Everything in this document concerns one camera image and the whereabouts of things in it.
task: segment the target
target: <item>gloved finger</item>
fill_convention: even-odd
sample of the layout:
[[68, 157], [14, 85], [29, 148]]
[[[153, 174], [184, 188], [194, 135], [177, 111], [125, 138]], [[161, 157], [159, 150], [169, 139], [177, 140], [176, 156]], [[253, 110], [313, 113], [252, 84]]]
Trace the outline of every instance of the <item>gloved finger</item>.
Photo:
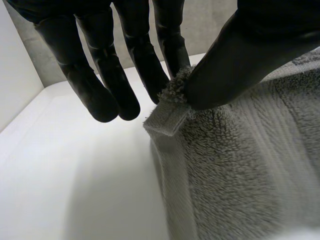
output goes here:
[[319, 35], [260, 35], [236, 13], [186, 82], [188, 102], [198, 110], [229, 103], [273, 70], [316, 48]]
[[151, 100], [157, 104], [158, 94], [169, 82], [149, 37], [148, 0], [116, 0], [114, 6], [121, 20], [130, 57]]
[[181, 36], [185, 0], [153, 0], [155, 28], [162, 55], [170, 77], [190, 66], [190, 60]]
[[90, 14], [76, 15], [77, 21], [101, 79], [118, 103], [119, 116], [130, 121], [139, 115], [140, 105], [116, 53], [112, 10], [109, 5], [99, 7]]

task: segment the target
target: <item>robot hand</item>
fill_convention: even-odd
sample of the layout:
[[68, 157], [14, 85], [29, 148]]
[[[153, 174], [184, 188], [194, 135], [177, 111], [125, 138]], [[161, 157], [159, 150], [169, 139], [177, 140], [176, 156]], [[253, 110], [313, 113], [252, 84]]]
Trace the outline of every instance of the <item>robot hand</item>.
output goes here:
[[[118, 115], [133, 120], [139, 102], [119, 62], [113, 37], [111, 0], [7, 0], [25, 19], [33, 22], [54, 54], [71, 87], [91, 115], [110, 122]], [[171, 76], [189, 65], [180, 34], [183, 0], [154, 0], [156, 29]], [[149, 38], [148, 0], [115, 0], [129, 54], [151, 100], [169, 81]], [[76, 21], [104, 85], [97, 79], [84, 54]]]
[[229, 103], [266, 75], [320, 46], [317, 0], [238, 0], [237, 12], [191, 73], [194, 109]]

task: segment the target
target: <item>gray towel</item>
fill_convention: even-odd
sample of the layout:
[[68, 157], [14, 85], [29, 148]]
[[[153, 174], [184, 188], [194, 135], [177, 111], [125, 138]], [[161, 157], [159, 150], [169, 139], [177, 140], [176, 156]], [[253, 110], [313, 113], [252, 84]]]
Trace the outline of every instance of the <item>gray towel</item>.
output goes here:
[[180, 72], [144, 123], [171, 240], [260, 240], [320, 226], [320, 50], [229, 105], [193, 111]]

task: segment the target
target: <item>white surface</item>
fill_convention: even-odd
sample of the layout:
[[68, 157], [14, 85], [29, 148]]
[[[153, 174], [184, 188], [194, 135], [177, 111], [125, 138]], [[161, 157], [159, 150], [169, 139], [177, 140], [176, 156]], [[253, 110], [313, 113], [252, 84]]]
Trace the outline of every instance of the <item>white surface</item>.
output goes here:
[[61, 82], [0, 133], [0, 240], [168, 239], [142, 127], [155, 106], [125, 72], [141, 105], [134, 121], [95, 121]]
[[0, 132], [44, 88], [0, 1]]

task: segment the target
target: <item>concrete wall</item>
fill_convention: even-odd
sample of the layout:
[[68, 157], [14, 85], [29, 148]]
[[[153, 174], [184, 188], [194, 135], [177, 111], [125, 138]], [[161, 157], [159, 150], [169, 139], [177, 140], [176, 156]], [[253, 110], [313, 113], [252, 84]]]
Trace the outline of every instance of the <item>concrete wall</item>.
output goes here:
[[[64, 81], [65, 77], [58, 67], [55, 58], [34, 30], [33, 25], [18, 15], [7, 3], [6, 6], [43, 85], [46, 87]], [[205, 53], [236, 8], [237, 0], [185, 0], [181, 31], [186, 40], [189, 55]], [[118, 14], [113, 6], [112, 9], [116, 51], [123, 68], [129, 68], [133, 66], [133, 63], [127, 52]], [[160, 60], [163, 60], [157, 42], [154, 23], [154, 10], [152, 1], [150, 0], [150, 37], [158, 57]], [[96, 70], [81, 31], [80, 38], [84, 43], [83, 48], [90, 65]]]

